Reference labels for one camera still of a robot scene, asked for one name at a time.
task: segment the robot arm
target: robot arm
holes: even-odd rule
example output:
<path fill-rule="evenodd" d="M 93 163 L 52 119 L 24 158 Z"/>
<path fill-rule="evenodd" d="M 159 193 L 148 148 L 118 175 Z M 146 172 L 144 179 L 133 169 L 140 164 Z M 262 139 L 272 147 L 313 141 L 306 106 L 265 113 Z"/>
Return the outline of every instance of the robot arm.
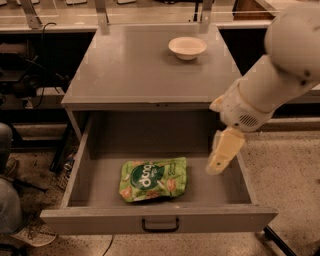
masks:
<path fill-rule="evenodd" d="M 301 4 L 277 16 L 265 36 L 267 55 L 211 105 L 227 129 L 218 131 L 206 171 L 222 172 L 282 104 L 320 82 L 320 5 Z"/>

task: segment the green chip bag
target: green chip bag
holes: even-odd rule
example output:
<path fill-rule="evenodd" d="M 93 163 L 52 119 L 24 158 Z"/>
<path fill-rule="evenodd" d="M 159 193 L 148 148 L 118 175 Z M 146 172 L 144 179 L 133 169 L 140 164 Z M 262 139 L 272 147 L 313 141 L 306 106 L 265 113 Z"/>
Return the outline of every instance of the green chip bag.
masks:
<path fill-rule="evenodd" d="M 129 161 L 122 166 L 119 193 L 126 202 L 178 197 L 187 184 L 186 158 Z"/>

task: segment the jeans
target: jeans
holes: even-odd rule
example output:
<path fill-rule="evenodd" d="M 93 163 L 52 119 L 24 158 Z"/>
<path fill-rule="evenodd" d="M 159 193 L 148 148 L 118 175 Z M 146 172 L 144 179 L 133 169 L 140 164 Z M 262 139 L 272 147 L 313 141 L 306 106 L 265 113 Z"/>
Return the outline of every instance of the jeans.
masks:
<path fill-rule="evenodd" d="M 12 131 L 0 123 L 0 173 L 6 168 L 11 149 Z M 0 178 L 0 234 L 14 234 L 23 226 L 20 198 L 12 184 Z"/>

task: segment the bag label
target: bag label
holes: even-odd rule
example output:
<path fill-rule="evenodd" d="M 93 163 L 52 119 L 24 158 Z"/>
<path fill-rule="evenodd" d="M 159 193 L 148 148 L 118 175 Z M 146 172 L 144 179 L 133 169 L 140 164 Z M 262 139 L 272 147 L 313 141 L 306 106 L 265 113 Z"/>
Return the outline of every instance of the bag label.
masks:
<path fill-rule="evenodd" d="M 163 177 L 165 168 L 153 164 L 139 165 L 132 171 L 130 183 L 140 190 L 149 190 L 158 185 Z"/>

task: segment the white bowl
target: white bowl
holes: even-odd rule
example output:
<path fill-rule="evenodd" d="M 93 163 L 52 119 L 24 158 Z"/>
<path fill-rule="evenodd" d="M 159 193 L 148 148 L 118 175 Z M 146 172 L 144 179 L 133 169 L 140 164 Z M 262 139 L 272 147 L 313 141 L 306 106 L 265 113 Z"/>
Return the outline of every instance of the white bowl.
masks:
<path fill-rule="evenodd" d="M 177 37 L 169 42 L 169 49 L 179 59 L 192 60 L 207 49 L 207 44 L 195 37 Z"/>

